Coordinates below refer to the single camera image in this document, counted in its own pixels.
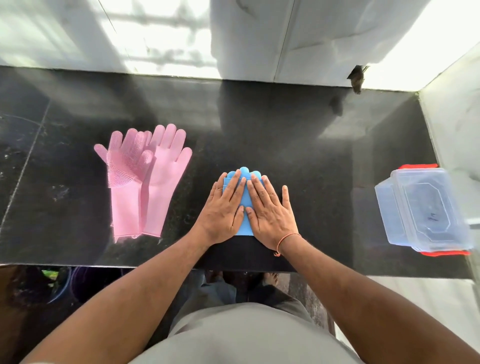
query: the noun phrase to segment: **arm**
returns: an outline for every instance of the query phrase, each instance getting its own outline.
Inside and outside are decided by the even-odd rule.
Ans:
[[[252,175],[247,208],[255,237],[275,250],[298,233],[286,186],[280,203],[273,186]],[[366,363],[480,363],[480,355],[401,295],[326,256],[299,235],[279,252],[302,274]]]
[[[194,264],[240,228],[240,171],[222,194],[222,174],[192,230],[80,307],[22,363],[128,363],[139,355]]]

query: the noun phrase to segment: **person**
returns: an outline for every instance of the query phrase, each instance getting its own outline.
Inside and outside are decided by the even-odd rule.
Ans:
[[[480,363],[475,350],[416,305],[305,241],[286,186],[280,202],[266,176],[262,186],[254,175],[239,181],[238,170],[222,193],[225,176],[187,235],[104,288],[22,363]],[[224,304],[228,289],[212,289],[216,283],[187,301],[167,339],[143,352],[194,264],[239,229],[245,185],[255,237],[305,277],[358,356],[303,317],[294,300]],[[207,308],[192,311],[199,302]]]

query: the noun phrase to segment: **person's left arm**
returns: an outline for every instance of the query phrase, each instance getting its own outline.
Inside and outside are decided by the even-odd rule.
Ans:
[[[160,323],[180,285],[206,250],[239,230],[245,179],[237,170],[222,194],[223,173],[190,232],[95,295],[22,363],[128,363]]]

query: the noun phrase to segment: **forearm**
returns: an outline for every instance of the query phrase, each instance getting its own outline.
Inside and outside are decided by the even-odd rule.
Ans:
[[[416,305],[329,258],[298,235],[280,252],[368,363],[475,362],[477,353]]]
[[[192,232],[113,282],[47,336],[24,363],[127,363],[142,352],[208,244]]]

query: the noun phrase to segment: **person's left hand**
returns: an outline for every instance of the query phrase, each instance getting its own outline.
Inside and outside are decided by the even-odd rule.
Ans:
[[[230,239],[238,232],[243,221],[243,206],[239,204],[246,179],[243,177],[237,187],[240,178],[240,170],[237,170],[222,193],[226,176],[226,173],[222,173],[213,184],[207,202],[191,230],[197,236],[204,237],[208,246]]]

